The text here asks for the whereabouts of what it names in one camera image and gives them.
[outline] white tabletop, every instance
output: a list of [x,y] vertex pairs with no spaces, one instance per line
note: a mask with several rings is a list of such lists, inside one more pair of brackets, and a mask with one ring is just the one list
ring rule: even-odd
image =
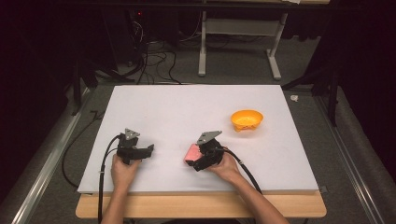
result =
[[[231,114],[242,109],[255,109],[264,115],[255,131],[238,133],[233,129]],[[201,133],[217,130],[222,134],[216,139],[245,163],[264,191],[318,190],[285,97],[277,85],[116,87],[78,192],[98,192],[106,147],[125,128],[141,134],[138,147],[155,145],[152,157],[139,166],[132,192],[232,190],[214,174],[196,172],[183,161]],[[111,157],[106,160],[105,192],[113,190]]]

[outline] forearm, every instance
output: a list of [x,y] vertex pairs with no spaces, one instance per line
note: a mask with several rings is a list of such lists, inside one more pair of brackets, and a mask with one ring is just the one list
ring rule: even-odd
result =
[[244,177],[237,175],[229,181],[253,213],[258,224],[264,223],[289,223],[280,212],[257,190],[255,190]]
[[107,210],[102,219],[102,224],[123,223],[123,215],[125,211],[126,198],[128,189],[114,189]]

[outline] orange bowl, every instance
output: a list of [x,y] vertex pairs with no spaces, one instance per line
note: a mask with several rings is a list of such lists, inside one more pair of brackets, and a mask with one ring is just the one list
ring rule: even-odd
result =
[[264,116],[256,110],[239,110],[231,115],[233,128],[240,132],[242,130],[255,130]]

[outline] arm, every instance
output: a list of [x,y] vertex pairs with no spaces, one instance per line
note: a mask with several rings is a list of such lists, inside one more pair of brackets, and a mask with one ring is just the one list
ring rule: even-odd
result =
[[253,213],[257,223],[289,223],[265,197],[241,176],[236,162],[230,154],[224,153],[219,165],[207,169],[233,185],[247,204],[247,208]]
[[126,165],[119,156],[113,156],[111,177],[113,178],[114,191],[103,217],[102,224],[121,224],[123,222],[128,188],[134,181],[134,176],[140,162],[134,161],[132,165]]

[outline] human hand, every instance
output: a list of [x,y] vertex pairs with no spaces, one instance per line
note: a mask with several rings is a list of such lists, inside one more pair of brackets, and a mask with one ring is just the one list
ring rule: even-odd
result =
[[236,165],[236,161],[232,155],[229,153],[224,153],[223,158],[219,165],[212,165],[206,168],[208,171],[211,171],[218,175],[221,179],[231,182],[237,177],[241,176],[239,173],[238,167]]
[[114,190],[128,190],[134,181],[137,167],[142,161],[134,161],[131,165],[122,162],[122,158],[113,155],[113,164],[111,165],[111,177],[113,178]]

